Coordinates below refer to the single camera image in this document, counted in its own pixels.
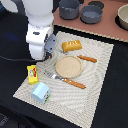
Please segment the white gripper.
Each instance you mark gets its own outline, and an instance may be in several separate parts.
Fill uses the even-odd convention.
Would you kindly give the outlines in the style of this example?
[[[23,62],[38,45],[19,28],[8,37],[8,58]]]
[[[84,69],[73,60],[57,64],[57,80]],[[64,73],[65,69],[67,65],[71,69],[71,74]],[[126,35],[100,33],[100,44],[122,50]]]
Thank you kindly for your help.
[[[28,25],[26,42],[29,44],[29,52],[35,60],[43,60],[47,54],[51,54],[57,42],[51,27],[38,28]]]

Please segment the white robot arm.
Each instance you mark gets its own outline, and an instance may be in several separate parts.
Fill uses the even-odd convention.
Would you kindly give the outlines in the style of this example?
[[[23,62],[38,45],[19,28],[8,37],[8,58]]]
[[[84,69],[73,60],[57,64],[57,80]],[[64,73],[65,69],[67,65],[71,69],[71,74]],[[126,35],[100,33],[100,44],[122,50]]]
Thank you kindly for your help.
[[[31,57],[44,60],[53,52],[56,37],[53,34],[53,0],[0,0],[12,13],[24,14],[28,18],[26,42]]]

